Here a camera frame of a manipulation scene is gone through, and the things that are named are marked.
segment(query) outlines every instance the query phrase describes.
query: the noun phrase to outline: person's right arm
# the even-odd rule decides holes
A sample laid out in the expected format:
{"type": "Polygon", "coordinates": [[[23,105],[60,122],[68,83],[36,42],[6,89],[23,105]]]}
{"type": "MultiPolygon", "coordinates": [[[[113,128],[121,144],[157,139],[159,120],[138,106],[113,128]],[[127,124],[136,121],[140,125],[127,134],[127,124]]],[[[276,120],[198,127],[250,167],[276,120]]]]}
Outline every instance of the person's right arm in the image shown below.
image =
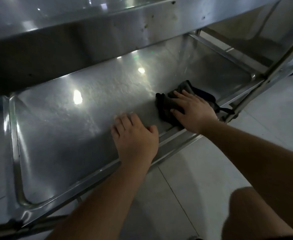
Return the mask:
{"type": "Polygon", "coordinates": [[[186,91],[175,95],[185,113],[171,111],[178,121],[212,141],[293,228],[293,152],[218,121],[213,109],[198,96],[186,91]]]}

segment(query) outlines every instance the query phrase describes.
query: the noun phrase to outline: person's left arm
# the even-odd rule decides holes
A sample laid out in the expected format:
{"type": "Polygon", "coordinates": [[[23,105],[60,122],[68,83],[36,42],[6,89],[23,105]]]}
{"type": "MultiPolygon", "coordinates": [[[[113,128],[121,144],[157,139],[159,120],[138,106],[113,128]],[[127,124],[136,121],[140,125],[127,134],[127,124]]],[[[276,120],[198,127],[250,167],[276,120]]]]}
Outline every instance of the person's left arm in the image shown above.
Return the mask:
{"type": "Polygon", "coordinates": [[[136,114],[116,117],[111,128],[121,165],[46,240],[116,239],[133,198],[159,148],[156,126],[136,114]]]}

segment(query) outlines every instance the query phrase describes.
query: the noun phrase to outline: lower shelf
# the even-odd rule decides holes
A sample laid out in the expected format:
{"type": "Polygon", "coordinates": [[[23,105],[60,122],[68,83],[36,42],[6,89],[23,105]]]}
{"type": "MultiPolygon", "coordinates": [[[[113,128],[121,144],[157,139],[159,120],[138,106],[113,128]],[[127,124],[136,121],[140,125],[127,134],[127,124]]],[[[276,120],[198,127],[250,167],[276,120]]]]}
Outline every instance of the lower shelf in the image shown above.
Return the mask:
{"type": "Polygon", "coordinates": [[[112,173],[114,115],[134,111],[144,125],[157,125],[155,163],[200,137],[160,120],[157,92],[190,80],[222,106],[259,85],[254,72],[203,38],[183,35],[14,93],[4,103],[9,213],[28,224],[112,173]]]}

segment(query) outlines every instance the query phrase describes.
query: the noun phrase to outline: person's left hand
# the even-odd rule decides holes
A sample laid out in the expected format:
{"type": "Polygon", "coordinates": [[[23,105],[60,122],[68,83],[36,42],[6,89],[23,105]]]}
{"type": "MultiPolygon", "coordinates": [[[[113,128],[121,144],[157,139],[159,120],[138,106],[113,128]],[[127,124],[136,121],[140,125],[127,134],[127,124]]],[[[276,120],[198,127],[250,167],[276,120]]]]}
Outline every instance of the person's left hand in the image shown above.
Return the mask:
{"type": "Polygon", "coordinates": [[[131,113],[131,121],[122,114],[115,118],[111,133],[123,165],[151,164],[159,149],[159,132],[155,125],[147,129],[137,114],[131,113]]]}

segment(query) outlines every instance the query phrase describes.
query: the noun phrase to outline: forearm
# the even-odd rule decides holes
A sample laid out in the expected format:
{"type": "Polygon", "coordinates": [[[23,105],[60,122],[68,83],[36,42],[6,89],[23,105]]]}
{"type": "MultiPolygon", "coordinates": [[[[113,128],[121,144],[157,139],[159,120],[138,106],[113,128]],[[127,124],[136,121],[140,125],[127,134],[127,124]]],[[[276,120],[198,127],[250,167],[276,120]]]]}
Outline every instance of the forearm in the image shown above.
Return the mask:
{"type": "Polygon", "coordinates": [[[47,240],[116,239],[149,168],[144,164],[121,165],[47,240]]]}
{"type": "Polygon", "coordinates": [[[207,123],[202,134],[293,227],[293,152],[219,121],[207,123]]]}

